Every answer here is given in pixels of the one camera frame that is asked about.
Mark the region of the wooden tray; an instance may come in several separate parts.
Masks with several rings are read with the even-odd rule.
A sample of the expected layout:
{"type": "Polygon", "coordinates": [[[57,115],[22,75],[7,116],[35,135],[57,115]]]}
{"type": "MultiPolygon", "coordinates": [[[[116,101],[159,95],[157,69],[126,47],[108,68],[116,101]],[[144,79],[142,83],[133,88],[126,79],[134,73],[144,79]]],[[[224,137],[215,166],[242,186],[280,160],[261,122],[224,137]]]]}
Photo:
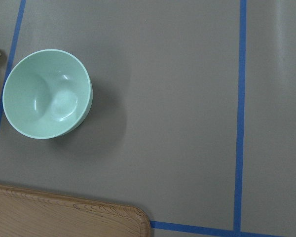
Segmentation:
{"type": "Polygon", "coordinates": [[[138,207],[0,184],[0,237],[149,237],[138,207]]]}

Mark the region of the green bowl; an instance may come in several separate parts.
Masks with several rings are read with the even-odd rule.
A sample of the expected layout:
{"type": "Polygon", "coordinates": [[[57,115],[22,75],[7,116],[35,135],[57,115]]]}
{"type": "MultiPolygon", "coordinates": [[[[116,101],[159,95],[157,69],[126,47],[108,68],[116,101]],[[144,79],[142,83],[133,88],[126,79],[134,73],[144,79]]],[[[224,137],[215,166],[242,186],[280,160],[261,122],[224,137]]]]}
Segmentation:
{"type": "Polygon", "coordinates": [[[58,49],[23,58],[10,72],[2,92],[8,122],[34,139],[73,131],[89,114],[92,101],[87,69],[77,57],[58,49]]]}

